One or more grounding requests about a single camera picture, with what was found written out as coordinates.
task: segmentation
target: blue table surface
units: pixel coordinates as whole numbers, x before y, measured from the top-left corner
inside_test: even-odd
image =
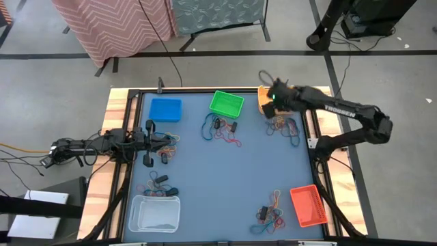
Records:
[[[124,242],[195,242],[195,241],[263,241],[285,239],[319,239],[322,227],[301,228],[294,210],[290,189],[312,185],[311,169],[302,120],[299,113],[293,118],[300,130],[300,145],[295,148],[290,139],[279,132],[266,134],[265,117],[259,113],[257,94],[238,94],[244,105],[234,143],[222,139],[206,141],[201,137],[201,126],[213,94],[146,94],[143,100],[141,126],[149,116],[153,98],[182,99],[182,119],[179,122],[156,122],[156,131],[180,136],[176,155],[168,165],[156,154],[153,168],[143,165],[144,152],[134,163],[128,210],[140,193],[137,185],[145,185],[154,170],[159,176],[168,175],[166,184],[179,189],[181,201],[179,228],[174,233],[131,232],[128,219],[124,224]],[[228,123],[233,119],[226,118]],[[270,204],[269,195],[281,191],[279,208],[283,210],[286,226],[274,234],[251,234],[256,224],[258,208]]]

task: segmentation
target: black cable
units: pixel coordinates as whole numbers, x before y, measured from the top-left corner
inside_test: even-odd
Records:
[[[267,82],[266,80],[264,80],[264,79],[262,78],[262,75],[263,75],[263,74],[267,75],[267,77],[272,81],[272,83],[269,83],[269,82]],[[270,73],[268,73],[268,72],[265,71],[265,70],[260,70],[260,71],[258,72],[258,78],[259,78],[259,80],[261,81],[261,83],[263,83],[264,85],[267,85],[267,86],[272,86],[273,83],[274,83],[274,79],[273,79],[272,75],[270,75]]]
[[[28,163],[26,160],[24,160],[23,158],[21,158],[21,157],[17,157],[17,156],[14,156],[13,154],[11,154],[11,153],[9,153],[9,152],[7,152],[7,151],[5,151],[5,150],[0,150],[1,152],[3,152],[3,153],[5,153],[5,154],[8,154],[8,155],[10,155],[10,156],[12,156],[12,157],[14,157],[15,159],[18,159],[18,160],[20,160],[20,161],[22,161],[22,162],[24,162],[24,163],[26,163],[27,165],[29,165],[29,166],[31,166],[31,167],[33,167],[41,176],[43,176],[44,177],[44,174],[42,174],[41,172],[40,172],[40,170],[38,170],[38,168],[36,168],[34,165],[31,165],[30,163]]]
[[[351,172],[352,172],[352,177],[354,178],[354,180],[355,180],[355,172],[354,172],[354,170],[348,165],[348,164],[346,164],[346,163],[344,163],[343,161],[340,161],[339,159],[336,159],[336,158],[334,158],[334,157],[330,157],[332,160],[334,160],[334,161],[336,161],[336,162],[338,162],[338,163],[340,163],[340,164],[342,164],[342,165],[344,165],[345,167],[347,167]],[[317,165],[315,166],[315,169],[317,170],[317,173],[318,174],[323,174],[323,170],[322,171],[320,171],[320,165],[322,164],[322,162],[321,161],[319,161],[318,163],[317,163]]]
[[[91,177],[100,169],[102,169],[102,167],[104,167],[109,161],[111,160],[111,158],[106,161],[105,163],[103,163],[100,167],[98,167],[98,169],[96,169],[94,172],[91,173],[91,175],[88,178],[88,185],[89,185],[89,181],[91,181]]]
[[[23,180],[20,178],[20,176],[17,173],[14,172],[14,170],[12,169],[11,164],[9,162],[7,162],[7,161],[6,161],[6,163],[8,164],[9,169],[11,169],[11,172],[21,181],[21,184],[23,184],[23,186],[26,187],[26,189],[29,190],[29,200],[31,200],[31,197],[30,197],[31,189],[23,182]]]
[[[336,37],[331,37],[330,41],[331,41],[332,43],[334,43],[334,44],[347,44],[347,45],[348,45],[348,48],[349,48],[349,52],[352,51],[352,49],[350,48],[351,45],[352,45],[353,47],[355,47],[356,49],[358,49],[359,51],[367,52],[367,51],[370,51],[370,50],[372,50],[373,48],[375,48],[375,47],[378,45],[378,43],[381,41],[381,39],[383,39],[383,38],[387,38],[387,37],[390,37],[390,36],[392,36],[393,34],[395,34],[395,33],[396,33],[396,27],[393,27],[393,28],[392,28],[392,32],[391,32],[390,34],[379,37],[378,40],[376,40],[376,42],[375,42],[375,44],[374,44],[373,46],[371,46],[370,48],[365,49],[365,50],[362,50],[360,47],[358,47],[357,45],[355,45],[355,44],[353,44],[353,43],[350,42],[350,41],[352,41],[352,42],[360,42],[360,40],[350,40],[350,39],[347,39],[347,38],[346,38],[343,34],[341,34],[339,31],[333,31],[333,33],[338,33],[338,34],[339,34],[342,38],[344,38],[345,40],[342,40],[342,39],[340,39],[340,38],[336,38]],[[341,88],[343,87],[343,84],[344,84],[344,81],[345,81],[345,78],[346,78],[346,72],[348,71],[348,68],[350,67],[350,58],[351,58],[351,54],[349,54],[348,65],[346,66],[346,68],[345,68],[345,70],[344,70],[343,78],[342,78],[342,80],[341,80],[339,90],[338,90],[337,92],[335,92],[334,98],[337,97],[338,93],[341,91]]]
[[[3,162],[3,163],[6,163],[6,160],[8,160],[8,159],[0,159],[0,162]],[[27,164],[27,163],[19,163],[19,162],[16,162],[16,161],[8,161],[9,163],[11,163],[11,164],[19,164],[19,165],[32,165],[32,166],[34,166],[34,167],[42,167],[43,166],[43,164]]]
[[[183,85],[183,83],[182,83],[182,76],[180,76],[180,72],[179,72],[179,70],[178,70],[178,67],[176,67],[175,62],[174,62],[173,59],[171,58],[169,50],[168,50],[167,47],[165,46],[164,41],[161,39],[161,37],[159,36],[157,30],[155,29],[155,27],[153,26],[152,22],[150,21],[149,16],[145,13],[145,10],[144,10],[144,8],[143,8],[143,4],[141,3],[141,0],[138,0],[138,3],[139,3],[139,5],[141,6],[141,9],[143,10],[143,13],[144,13],[145,17],[147,18],[147,20],[149,21],[149,23],[150,23],[150,25],[152,26],[153,30],[155,31],[156,35],[158,36],[159,41],[161,41],[161,44],[163,44],[164,49],[165,49],[165,52],[167,52],[167,54],[168,54],[168,56],[169,56],[169,58],[170,58],[171,63],[173,64],[173,66],[174,66],[175,69],[176,69],[176,72],[178,72],[179,79],[180,79],[180,87],[184,87],[184,85]]]
[[[2,158],[2,160],[16,160],[16,159],[26,159],[26,158],[44,158],[44,157],[48,157],[49,154],[45,154],[43,156],[20,156],[20,157],[16,157],[16,158]]]
[[[98,135],[100,136],[100,134],[102,133],[102,129],[100,129],[99,131],[97,131],[97,133],[94,133],[93,135],[89,136],[87,140],[90,140],[92,137]]]
[[[5,194],[7,197],[11,197],[10,195],[8,195],[4,190],[0,189],[0,191]]]
[[[96,140],[98,140],[98,139],[101,139],[101,138],[103,138],[104,137],[104,135],[103,136],[98,136],[98,137],[96,137],[95,139],[93,139],[93,140],[91,140],[84,148],[83,148],[83,162],[86,164],[86,165],[89,165],[89,166],[92,166],[92,165],[94,165],[95,163],[96,163],[96,161],[97,161],[97,158],[98,158],[98,151],[97,151],[97,149],[94,147],[94,146],[91,146],[91,144],[92,143],[94,143]],[[88,163],[88,161],[87,161],[87,149],[88,148],[91,148],[93,151],[94,151],[94,153],[95,153],[95,156],[94,156],[94,160],[93,160],[93,162],[90,164],[90,163]]]
[[[331,159],[333,159],[334,161],[336,161],[336,162],[342,164],[343,166],[349,168],[349,170],[352,172],[352,175],[353,175],[353,177],[354,177],[354,179],[355,179],[355,172],[354,172],[354,170],[353,170],[349,165],[347,165],[347,164],[344,163],[343,161],[340,161],[339,159],[336,159],[336,158],[334,158],[334,157],[331,157]]]
[[[337,90],[337,92],[335,92],[334,98],[337,98],[338,93],[340,93],[341,88],[343,87],[344,81],[345,81],[345,79],[346,79],[346,72],[348,71],[348,68],[350,67],[350,59],[351,59],[351,58],[352,58],[352,56],[349,54],[348,65],[347,65],[346,68],[344,69],[344,72],[343,72],[343,78],[341,79],[341,83],[340,83],[339,90]]]

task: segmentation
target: black floor line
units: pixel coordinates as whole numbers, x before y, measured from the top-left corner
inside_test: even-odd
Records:
[[[320,22],[320,16],[319,16],[319,12],[318,12],[315,0],[309,0],[309,3],[311,6],[311,9],[313,11],[313,17],[314,17],[315,24],[318,25],[318,23]],[[337,75],[335,74],[335,68],[334,68],[333,60],[331,58],[331,53],[332,52],[330,51],[330,52],[326,52],[324,54],[326,68],[328,70],[330,83],[332,85],[334,93],[338,92],[337,98],[342,98],[341,92],[339,92],[339,89],[340,89],[339,82],[337,79]],[[351,131],[349,119],[347,119],[346,117],[340,116],[340,123],[342,125],[344,133],[348,133]],[[365,186],[363,172],[362,172],[362,169],[360,166],[360,161],[358,159],[358,153],[356,152],[355,146],[349,146],[348,149],[349,149],[349,158],[350,158],[351,166],[352,166],[352,169],[354,170],[354,173],[355,173],[356,190],[358,192],[358,197],[359,197],[359,200],[361,203],[361,209],[363,211],[363,216],[365,218],[367,234],[372,238],[377,238],[378,232],[376,230],[375,219],[373,217],[373,213],[371,210],[369,196],[367,194],[367,188]]]
[[[14,26],[16,17],[18,16],[18,13],[20,13],[20,11],[23,9],[23,7],[25,6],[27,0],[21,0],[20,3],[18,4],[18,6],[16,7],[15,10],[15,15],[14,15],[14,19],[12,20],[12,23],[9,24],[8,26],[6,26],[6,28],[3,30],[3,33],[0,36],[0,49],[3,46],[3,43],[5,42],[6,38],[9,35],[9,32],[11,31],[12,27]]]
[[[142,52],[127,58],[144,57],[238,57],[238,56],[410,56],[410,55],[437,55],[437,50],[414,51],[185,51],[185,52]],[[0,59],[84,59],[89,58],[87,53],[58,53],[58,54],[0,54]]]

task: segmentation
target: wooden table frame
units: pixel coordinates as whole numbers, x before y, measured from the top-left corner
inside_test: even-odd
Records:
[[[325,94],[331,95],[329,87],[317,87]],[[229,92],[243,92],[250,90],[256,92],[257,87],[177,87],[163,88],[163,93],[200,93],[213,92],[214,90],[227,90]],[[102,131],[112,128],[126,128],[131,130],[137,126],[141,117],[142,96],[139,92],[157,92],[157,88],[141,89],[112,89],[109,94],[107,110],[104,116]],[[341,134],[341,129],[337,115],[327,111],[308,111],[302,116],[304,124],[308,126],[307,134],[311,138],[320,135],[335,136]],[[346,151],[336,150],[333,157],[350,166],[348,153]],[[108,157],[99,156],[93,171],[99,168]],[[350,220],[354,227],[361,233],[366,234],[367,228],[361,204],[358,199],[358,193],[352,173],[347,167],[330,160],[326,165],[322,165],[323,173],[320,179],[324,183],[327,191],[333,193],[335,202],[345,216]],[[87,199],[83,209],[81,225],[77,238],[83,238],[91,232],[91,229],[97,224],[103,213],[108,207],[109,201],[115,196],[116,191],[120,188],[125,175],[130,175],[130,167],[125,164],[116,165],[107,163],[99,172],[93,175],[89,184]],[[126,212],[127,199],[121,202],[115,212],[112,220],[106,226],[100,238],[121,237],[123,232],[124,213]],[[332,216],[332,213],[325,202],[325,210],[328,215],[328,223],[323,225],[325,236],[347,236],[346,231],[338,224],[338,221]]]

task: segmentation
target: black metal frame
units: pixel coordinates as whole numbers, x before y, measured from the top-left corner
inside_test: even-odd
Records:
[[[217,87],[211,87],[211,88],[207,88],[207,87],[202,87],[202,88],[161,88],[160,89],[160,93],[162,94],[182,94],[182,93],[193,93],[193,94],[200,94],[200,93],[214,93],[216,90],[222,90],[224,92],[228,92],[228,93],[257,93],[257,88],[256,87],[235,87],[235,88],[217,88]],[[132,100],[134,97],[137,97],[137,107],[135,110],[135,115],[134,115],[134,124],[133,127],[138,127],[139,126],[139,122],[141,119],[141,112],[142,112],[142,105],[143,105],[143,98],[147,93],[158,93],[158,88],[151,88],[151,89],[145,89],[145,90],[129,90],[128,93],[128,102],[126,104],[126,109],[125,109],[125,114],[124,114],[124,121],[123,121],[123,128],[127,129],[128,126],[128,122],[129,122],[129,117],[130,117],[130,110],[132,107]],[[307,117],[302,114],[302,122],[305,125],[305,139],[310,138],[309,135],[309,125],[308,125],[308,121],[307,121]],[[314,128],[315,131],[317,133],[320,134],[320,128],[319,125],[314,124]],[[114,172],[114,179],[111,185],[111,195],[113,193],[116,193],[117,191],[117,186],[118,186],[118,180],[119,180],[119,169],[120,169],[120,165],[117,165],[118,168],[116,168],[115,172]],[[326,168],[326,165],[323,165],[323,171],[324,171],[324,175],[325,175],[325,181],[326,181],[326,186],[330,187],[327,189],[328,194],[331,197],[334,197],[333,194],[333,189],[332,189],[332,184],[330,183],[330,178],[327,176],[329,175],[329,172]],[[126,170],[126,174],[127,177],[130,180],[130,177],[132,175],[132,171],[133,168],[131,165],[128,166],[127,170]],[[318,175],[317,172],[311,168],[311,172],[313,175],[313,181],[315,182],[315,176]],[[120,216],[119,216],[119,223],[118,223],[118,227],[117,227],[117,238],[118,239],[122,239],[123,236],[123,229],[124,229],[124,223],[126,222],[126,218],[125,218],[125,214],[126,214],[126,205],[127,205],[127,200],[128,200],[128,196],[124,197],[124,199],[122,200],[122,207],[120,210]],[[333,221],[335,228],[336,228],[336,233],[340,232],[341,233],[341,226],[339,224],[339,222],[334,219]],[[105,228],[105,233],[103,234],[103,239],[108,239],[109,237],[109,231],[111,229],[111,220],[108,221],[108,224]],[[322,231],[323,231],[323,235],[324,237],[329,236],[329,230],[328,230],[328,226],[326,224],[322,225]],[[271,241],[271,242],[262,242],[263,245],[278,245],[280,241]],[[247,245],[247,244],[251,244],[251,245],[256,245],[259,244],[260,242],[232,242],[233,245],[235,244],[241,244],[241,245]],[[188,243],[189,245],[216,245],[217,242],[190,242]]]
[[[271,41],[270,34],[268,33],[267,25],[266,25],[267,9],[268,9],[268,0],[266,0],[266,10],[264,10],[264,16],[262,16],[259,19],[259,24],[261,25],[262,32],[264,34],[264,39],[266,40],[266,42],[270,42]],[[206,33],[206,32],[211,32],[211,31],[221,31],[221,30],[233,29],[233,28],[238,28],[238,27],[248,27],[248,26],[253,26],[253,25],[258,25],[258,24],[255,24],[255,23],[235,24],[235,25],[228,25],[226,27],[221,27],[221,28],[207,28],[207,29],[198,31],[196,33],[192,33],[190,35],[190,39],[188,41],[186,41],[186,43],[184,45],[182,45],[182,47],[180,47],[179,50],[184,52],[190,46],[190,44],[192,44],[194,42],[194,39],[196,39],[197,36],[200,35],[201,33]]]
[[[131,110],[131,106],[132,106],[132,100],[134,97],[137,97],[137,108],[135,110],[134,124],[133,124],[133,127],[136,127],[139,125],[139,121],[141,119],[143,98],[144,98],[146,93],[163,93],[163,94],[194,93],[194,94],[196,94],[196,93],[213,93],[216,90],[223,90],[223,91],[229,92],[229,93],[256,93],[257,92],[256,87],[163,88],[163,83],[160,80],[158,82],[158,88],[150,88],[150,89],[146,89],[146,90],[129,90],[128,91],[128,100],[127,100],[126,108],[125,108],[123,127],[125,129],[127,129],[127,127],[128,127],[130,110]],[[302,123],[304,125],[305,137],[310,138],[310,131],[309,131],[309,125],[308,125],[308,121],[307,121],[307,115],[301,114],[301,118],[302,118]],[[313,127],[314,127],[315,134],[320,135],[320,127],[318,125],[317,113],[315,111],[311,111],[311,119],[313,120]],[[307,141],[305,141],[305,142],[307,145],[307,149],[309,151],[308,142]],[[128,182],[129,183],[132,182],[132,180],[130,179],[131,173],[132,173],[132,165],[128,165],[128,168],[126,169],[126,175],[125,175],[125,179],[124,179],[122,188],[126,187]],[[115,182],[115,181],[119,179],[119,167],[118,167],[118,171],[115,172],[115,174],[114,174],[116,179],[113,180],[113,183],[111,186],[111,192],[117,191],[118,181],[117,182]],[[326,164],[322,165],[322,169],[323,169],[324,173],[326,175],[328,175],[328,168],[327,168]],[[319,174],[318,174],[318,171],[316,168],[311,167],[311,174],[313,176],[314,183],[320,184],[320,179],[318,180]],[[330,178],[327,178],[325,180],[325,183],[326,183],[327,187],[328,186],[332,187],[332,184],[330,183]],[[124,223],[126,222],[126,218],[125,218],[126,205],[127,205],[127,200],[128,200],[130,191],[124,190],[124,192],[122,192],[123,194],[121,194],[120,192],[122,192],[122,191],[119,191],[115,198],[112,197],[112,199],[110,199],[110,202],[109,202],[110,207],[105,212],[104,216],[100,219],[101,221],[104,221],[105,218],[107,219],[107,217],[109,215],[111,215],[113,208],[115,208],[117,206],[117,204],[118,204],[117,201],[121,201],[122,207],[120,210],[121,213],[119,215],[119,223],[117,225],[116,238],[107,238],[109,230],[110,230],[110,227],[107,227],[106,228],[107,233],[103,235],[102,240],[96,240],[98,235],[97,234],[93,235],[93,233],[91,233],[90,235],[87,236],[87,239],[84,239],[82,241],[77,241],[75,243],[62,244],[60,246],[77,246],[77,245],[80,245],[80,246],[105,245],[106,246],[106,245],[121,243],[122,237],[123,237]],[[324,192],[326,192],[328,194],[328,196],[333,197],[332,190],[330,191],[330,189],[327,189]],[[334,220],[333,223],[335,224],[336,231],[338,230],[338,228],[341,229],[340,225],[338,224],[338,221],[336,222]],[[111,224],[111,219],[107,222],[107,225],[110,225],[110,224]],[[365,246],[365,245],[372,245],[372,246],[379,246],[379,245],[381,245],[381,246],[383,246],[383,245],[428,246],[428,245],[435,245],[435,243],[420,242],[420,241],[402,241],[402,240],[378,239],[378,238],[367,238],[367,237],[349,238],[349,237],[344,237],[344,236],[330,236],[329,231],[328,231],[328,226],[326,224],[322,224],[322,233],[324,235],[324,238],[320,239],[318,241],[314,241],[314,240],[310,240],[310,241],[277,240],[277,241],[232,241],[232,242],[219,241],[219,242],[180,242],[180,243],[161,242],[161,243],[147,243],[147,245],[156,245],[156,246],[163,246],[163,245],[202,245],[202,246],[204,246],[204,245],[213,245],[213,246],[216,246],[216,245],[217,246],[228,246],[228,245],[279,245],[279,246],[286,246],[286,245],[293,245],[293,246],[296,246],[296,245],[324,245],[323,243],[327,243],[328,245],[334,245],[334,243],[336,243],[337,245],[349,245],[349,246]]]

